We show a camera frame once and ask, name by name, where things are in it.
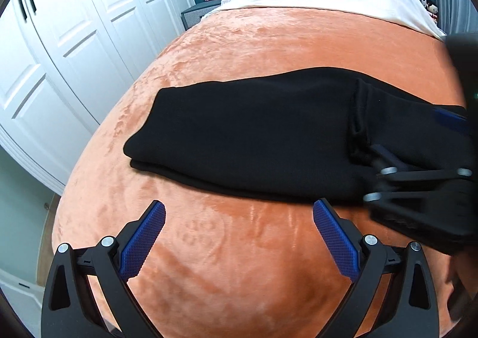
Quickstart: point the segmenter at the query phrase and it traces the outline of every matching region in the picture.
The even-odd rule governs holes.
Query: bed
[[[161,200],[166,225],[128,285],[165,337],[314,337],[350,281],[338,272],[310,206],[195,190],[132,169],[122,149],[161,88],[320,66],[360,71],[432,103],[463,104],[443,43],[424,33],[338,10],[217,12],[170,44],[98,128],[61,198],[54,250],[62,242],[95,245],[138,219],[153,199]],[[409,241],[371,222],[361,207],[337,210],[383,243]],[[449,257],[425,252],[444,333],[452,326]],[[114,324],[97,281],[91,283],[102,315]],[[383,282],[360,333],[370,329],[385,289]]]

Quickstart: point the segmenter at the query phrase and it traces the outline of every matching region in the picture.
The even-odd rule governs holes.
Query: metal pivot screw
[[[61,244],[61,245],[58,247],[58,251],[59,251],[60,253],[65,253],[67,250],[68,250],[68,244]]]
[[[377,237],[371,234],[366,235],[364,240],[365,240],[365,243],[369,245],[375,245],[378,242]]]
[[[388,175],[390,173],[396,173],[396,172],[397,172],[397,167],[388,167],[380,171],[382,175]]]
[[[467,177],[470,177],[473,174],[472,171],[470,171],[470,169],[466,169],[466,168],[458,168],[456,170],[456,173],[460,176],[467,176]]]
[[[382,194],[380,192],[372,192],[372,193],[368,193],[367,195],[365,195],[363,197],[363,201],[364,202],[372,202],[374,200],[380,200],[381,197],[382,197]]]
[[[108,247],[113,245],[113,242],[115,242],[115,239],[113,237],[104,237],[101,240],[101,245]]]
[[[415,250],[416,252],[420,251],[420,249],[422,248],[422,245],[420,245],[418,242],[412,242],[410,244],[410,247]]]

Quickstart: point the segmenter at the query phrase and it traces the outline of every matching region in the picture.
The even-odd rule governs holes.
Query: folded black cloth
[[[372,144],[420,169],[471,169],[471,140],[437,124],[434,108],[339,68],[202,82],[161,89],[124,153],[133,168],[212,192],[358,203],[375,183]]]

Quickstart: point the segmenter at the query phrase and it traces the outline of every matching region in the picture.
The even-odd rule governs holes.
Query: plush blanket
[[[432,103],[463,103],[443,44],[422,33],[339,11],[217,13],[174,41],[98,128],[61,198],[53,248],[61,242],[95,245],[159,199],[166,205],[166,225],[128,285],[166,338],[314,337],[350,281],[338,272],[310,205],[195,190],[132,169],[122,149],[160,88],[317,66],[360,71]],[[371,222],[359,207],[338,213],[384,243],[408,242]],[[448,257],[428,249],[426,254],[445,332],[451,326]],[[97,281],[91,281],[101,312],[114,323]],[[370,328],[385,288],[384,282],[360,332]]]

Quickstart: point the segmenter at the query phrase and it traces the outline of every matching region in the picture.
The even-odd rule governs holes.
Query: floor
[[[52,232],[56,209],[58,208],[60,198],[61,197],[59,195],[54,195],[43,228],[43,236],[40,244],[40,252],[38,254],[38,264],[36,269],[36,283],[42,287],[46,286],[46,279],[48,278],[50,266],[52,265],[53,261]]]

